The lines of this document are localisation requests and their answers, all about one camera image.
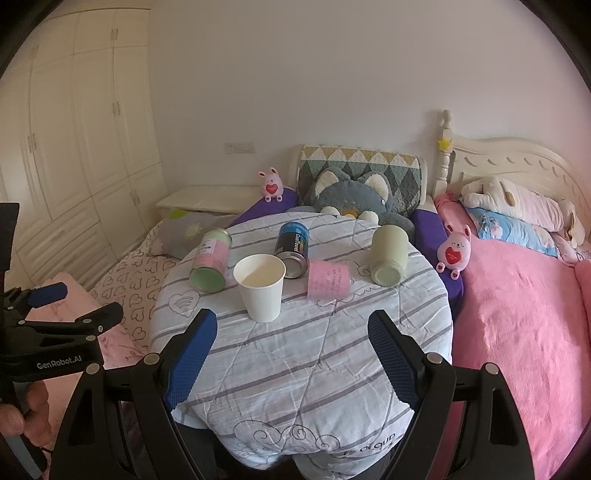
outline cooltowel can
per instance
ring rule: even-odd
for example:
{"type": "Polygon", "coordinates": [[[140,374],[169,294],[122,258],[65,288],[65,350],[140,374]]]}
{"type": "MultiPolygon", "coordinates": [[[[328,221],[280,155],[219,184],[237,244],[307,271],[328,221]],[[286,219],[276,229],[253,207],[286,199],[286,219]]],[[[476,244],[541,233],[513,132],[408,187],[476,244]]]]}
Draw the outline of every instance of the cooltowel can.
{"type": "Polygon", "coordinates": [[[286,278],[300,278],[308,269],[310,234],[300,222],[287,222],[279,230],[275,256],[285,264],[286,278]]]}

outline wall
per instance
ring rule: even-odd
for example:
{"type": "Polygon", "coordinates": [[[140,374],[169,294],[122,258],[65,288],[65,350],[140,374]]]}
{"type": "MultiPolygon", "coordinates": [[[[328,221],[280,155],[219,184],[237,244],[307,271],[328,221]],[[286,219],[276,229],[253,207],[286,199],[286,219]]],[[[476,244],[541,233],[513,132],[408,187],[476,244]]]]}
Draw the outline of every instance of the wall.
{"type": "Polygon", "coordinates": [[[257,184],[296,145],[422,155],[439,112],[463,136],[520,136],[591,186],[591,95],[518,0],[156,0],[150,81],[169,190],[257,184]],[[225,155],[224,142],[256,143],[225,155]]]}

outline plush toy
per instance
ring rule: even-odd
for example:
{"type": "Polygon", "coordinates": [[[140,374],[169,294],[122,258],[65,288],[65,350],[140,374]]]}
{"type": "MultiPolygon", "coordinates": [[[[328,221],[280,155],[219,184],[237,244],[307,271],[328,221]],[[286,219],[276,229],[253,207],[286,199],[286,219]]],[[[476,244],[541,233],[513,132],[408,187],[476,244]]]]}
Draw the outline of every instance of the plush toy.
{"type": "Polygon", "coordinates": [[[271,173],[259,172],[259,176],[264,178],[261,186],[261,194],[268,203],[275,198],[278,202],[283,201],[283,182],[277,173],[277,170],[271,167],[271,173]]]}
{"type": "Polygon", "coordinates": [[[462,203],[467,208],[484,208],[558,232],[573,248],[585,241],[585,228],[570,201],[556,202],[497,175],[464,185],[462,203]]]}
{"type": "Polygon", "coordinates": [[[446,223],[445,228],[449,232],[449,237],[437,249],[439,263],[435,270],[441,273],[449,268],[452,271],[452,280],[457,280],[470,260],[472,232],[467,225],[462,227],[463,232],[455,232],[451,223],[446,223]]]}
{"type": "Polygon", "coordinates": [[[394,197],[386,177],[369,172],[357,180],[337,167],[329,167],[312,185],[300,212],[320,212],[368,220],[379,225],[397,225],[414,242],[413,223],[392,210],[394,197]]]}

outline blue gripper pad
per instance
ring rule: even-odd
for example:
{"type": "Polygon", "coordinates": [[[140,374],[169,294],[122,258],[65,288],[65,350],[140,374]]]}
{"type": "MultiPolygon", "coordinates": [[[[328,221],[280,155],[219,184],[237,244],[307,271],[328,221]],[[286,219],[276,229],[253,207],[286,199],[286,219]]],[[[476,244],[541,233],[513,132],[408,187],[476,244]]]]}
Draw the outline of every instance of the blue gripper pad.
{"type": "Polygon", "coordinates": [[[168,367],[168,389],[164,396],[169,411],[173,411],[179,402],[187,400],[216,336],[216,315],[209,309],[201,309],[187,330],[175,335],[164,348],[163,354],[166,355],[167,347],[175,341],[176,361],[168,367]]]}
{"type": "Polygon", "coordinates": [[[373,312],[369,316],[368,335],[396,396],[416,411],[421,401],[417,394],[417,370],[413,368],[400,345],[404,341],[404,336],[383,310],[373,312]],[[392,332],[384,322],[391,323],[392,332]]]}
{"type": "Polygon", "coordinates": [[[30,307],[38,309],[50,303],[63,300],[68,295],[68,287],[65,283],[59,282],[47,287],[36,288],[31,290],[27,303],[30,307]]]}

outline purple cushion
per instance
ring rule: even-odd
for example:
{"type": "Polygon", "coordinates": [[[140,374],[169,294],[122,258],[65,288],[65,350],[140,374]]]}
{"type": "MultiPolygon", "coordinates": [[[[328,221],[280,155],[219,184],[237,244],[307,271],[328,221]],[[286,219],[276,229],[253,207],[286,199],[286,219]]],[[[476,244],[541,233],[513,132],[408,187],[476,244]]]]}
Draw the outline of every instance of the purple cushion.
{"type": "Polygon", "coordinates": [[[261,198],[246,212],[239,215],[230,226],[238,225],[255,218],[264,217],[266,215],[274,215],[275,213],[285,213],[287,210],[293,207],[297,207],[298,199],[297,193],[291,189],[286,188],[283,191],[283,201],[278,202],[272,199],[270,202],[266,202],[264,198],[261,198]]]}
{"type": "MultiPolygon", "coordinates": [[[[420,251],[429,263],[435,267],[439,260],[437,259],[437,249],[447,240],[447,233],[439,215],[428,210],[415,210],[411,215],[411,220],[417,229],[415,238],[415,247],[420,251]]],[[[452,310],[452,318],[455,320],[462,308],[462,298],[464,296],[464,284],[462,274],[457,280],[450,278],[451,271],[445,269],[439,274],[443,284],[447,289],[449,297],[449,306],[452,310]]]]}

